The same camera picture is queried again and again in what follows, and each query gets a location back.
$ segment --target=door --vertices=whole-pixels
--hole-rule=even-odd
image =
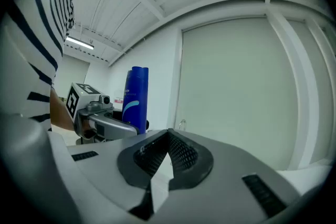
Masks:
[[[176,129],[182,120],[187,132],[287,169],[297,131],[296,85],[267,19],[230,20],[184,33]]]

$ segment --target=tube light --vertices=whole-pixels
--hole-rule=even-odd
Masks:
[[[81,45],[81,46],[83,46],[83,47],[86,47],[86,48],[88,48],[88,49],[90,49],[90,50],[93,50],[93,49],[94,49],[94,46],[89,45],[89,44],[86,44],[86,43],[84,43],[84,42],[82,42],[82,41],[79,41],[79,40],[77,40],[77,39],[74,39],[74,38],[72,38],[72,37],[67,37],[66,40],[67,40],[67,41],[70,41],[70,42],[73,42],[73,43],[76,43],[76,44],[78,44],[78,45]]]

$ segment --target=light blue swoosh logo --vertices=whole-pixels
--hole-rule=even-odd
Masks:
[[[124,113],[127,109],[129,109],[130,107],[132,106],[135,106],[135,105],[138,105],[139,104],[139,101],[132,101],[132,102],[129,102],[125,108],[124,108],[124,111],[122,112],[122,119],[124,118]]]

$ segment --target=blue bottle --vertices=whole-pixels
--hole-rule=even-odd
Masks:
[[[122,106],[122,121],[137,127],[140,134],[146,133],[148,73],[147,67],[128,71]]]

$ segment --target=black mesh grip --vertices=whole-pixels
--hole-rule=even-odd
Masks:
[[[197,186],[213,167],[207,148],[169,129],[124,149],[118,156],[118,169],[128,184],[146,189],[167,153],[174,173],[169,190]]]

